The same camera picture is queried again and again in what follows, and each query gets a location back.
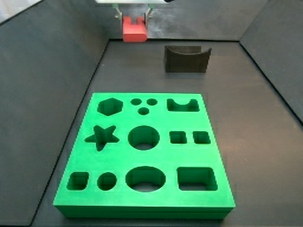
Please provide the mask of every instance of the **small circular hole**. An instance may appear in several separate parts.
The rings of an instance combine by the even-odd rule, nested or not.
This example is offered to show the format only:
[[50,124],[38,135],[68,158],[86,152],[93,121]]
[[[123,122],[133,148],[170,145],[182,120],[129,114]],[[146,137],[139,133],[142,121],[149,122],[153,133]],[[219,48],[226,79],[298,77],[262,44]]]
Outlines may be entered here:
[[103,191],[111,190],[118,183],[118,177],[113,173],[105,173],[99,177],[99,188]]
[[138,105],[142,103],[142,100],[138,99],[138,98],[135,98],[135,99],[131,101],[131,103],[133,103],[135,106],[138,106]]
[[149,108],[141,108],[139,109],[139,114],[141,115],[147,115],[150,113],[150,109]]
[[158,105],[158,100],[154,99],[154,98],[151,98],[151,99],[147,100],[147,104],[149,104],[150,106],[155,106],[155,105]]

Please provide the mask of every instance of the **star-shaped hole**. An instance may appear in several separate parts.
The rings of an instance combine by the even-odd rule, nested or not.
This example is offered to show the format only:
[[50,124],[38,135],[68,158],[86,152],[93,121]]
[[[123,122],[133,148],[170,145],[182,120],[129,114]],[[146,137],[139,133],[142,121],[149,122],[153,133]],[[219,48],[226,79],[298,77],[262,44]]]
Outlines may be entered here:
[[113,135],[117,126],[111,126],[107,129],[102,128],[101,126],[94,127],[95,134],[86,138],[87,143],[97,143],[98,151],[101,152],[107,143],[118,143],[119,139]]

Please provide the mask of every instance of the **circular hole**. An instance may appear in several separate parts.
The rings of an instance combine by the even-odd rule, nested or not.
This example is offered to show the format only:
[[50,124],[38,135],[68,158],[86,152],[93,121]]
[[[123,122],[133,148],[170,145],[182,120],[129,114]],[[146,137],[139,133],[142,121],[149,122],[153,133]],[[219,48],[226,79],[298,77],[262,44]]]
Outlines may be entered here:
[[134,168],[127,174],[127,185],[138,192],[154,192],[166,183],[166,175],[154,167]]
[[151,150],[158,145],[159,140],[159,132],[150,126],[135,128],[129,135],[131,146],[142,151]]
[[118,183],[118,177],[113,174],[113,173],[105,173],[101,177],[99,177],[99,188],[103,191],[109,191],[111,190],[115,185]]
[[135,99],[131,101],[131,103],[133,103],[134,105],[138,106],[138,105],[142,103],[142,100],[138,99],[138,98],[135,98]]
[[138,112],[139,112],[141,115],[147,115],[150,113],[150,109],[149,108],[141,108]]
[[155,105],[158,105],[158,100],[154,99],[154,98],[151,98],[151,99],[147,100],[147,104],[149,104],[150,106],[155,106]]

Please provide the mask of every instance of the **arch-shaped hole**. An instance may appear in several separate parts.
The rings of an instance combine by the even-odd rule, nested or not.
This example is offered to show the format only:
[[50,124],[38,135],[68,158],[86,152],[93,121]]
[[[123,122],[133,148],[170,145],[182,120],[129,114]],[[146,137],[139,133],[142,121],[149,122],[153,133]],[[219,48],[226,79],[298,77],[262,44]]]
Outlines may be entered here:
[[138,192],[154,192],[166,183],[166,175],[154,167],[134,168],[126,177],[127,185]]
[[118,183],[118,177],[113,173],[105,173],[99,177],[98,185],[103,191],[111,190]]
[[161,135],[155,128],[141,126],[130,132],[129,141],[138,150],[151,150],[161,141]]
[[191,99],[185,105],[178,104],[174,99],[167,99],[167,109],[173,112],[199,112],[199,104],[197,99]]
[[147,115],[150,113],[150,109],[145,107],[145,108],[141,108],[138,112],[141,115]]

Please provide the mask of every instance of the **gray wall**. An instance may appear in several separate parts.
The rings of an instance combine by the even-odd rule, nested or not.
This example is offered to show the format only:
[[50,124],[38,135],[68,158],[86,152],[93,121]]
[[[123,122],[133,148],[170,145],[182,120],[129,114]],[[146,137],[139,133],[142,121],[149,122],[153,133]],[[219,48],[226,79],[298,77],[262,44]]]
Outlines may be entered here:
[[[239,41],[267,0],[175,0],[153,13],[150,38]],[[122,38],[110,5],[98,5],[111,38]],[[125,15],[142,16],[146,5],[122,6]]]
[[271,0],[241,43],[303,121],[303,1]]
[[0,27],[0,225],[30,225],[109,43],[94,0],[50,0]]

